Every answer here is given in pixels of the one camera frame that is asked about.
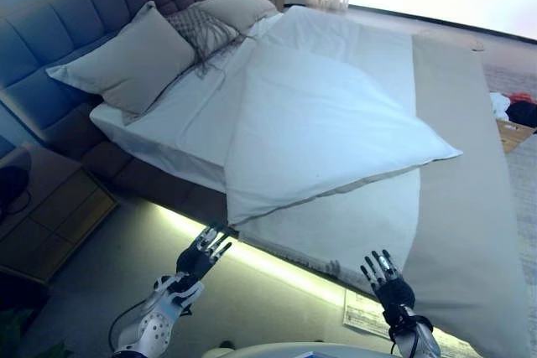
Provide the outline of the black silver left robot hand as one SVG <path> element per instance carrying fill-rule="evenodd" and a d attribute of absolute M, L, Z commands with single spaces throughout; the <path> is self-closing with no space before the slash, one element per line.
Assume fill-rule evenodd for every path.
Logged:
<path fill-rule="evenodd" d="M 176 273 L 200 281 L 232 246 L 230 241 L 222 246 L 228 237 L 227 231 L 221 233 L 213 227 L 205 228 L 178 256 Z"/>

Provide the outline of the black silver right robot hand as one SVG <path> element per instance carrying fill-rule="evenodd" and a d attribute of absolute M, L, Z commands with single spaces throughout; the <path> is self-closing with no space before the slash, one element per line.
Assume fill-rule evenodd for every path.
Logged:
<path fill-rule="evenodd" d="M 360 270 L 385 309 L 391 305 L 414 308 L 414 291 L 404 280 L 401 271 L 393 264 L 387 250 L 371 251 L 364 257 L 364 261 L 365 264 L 360 266 Z"/>

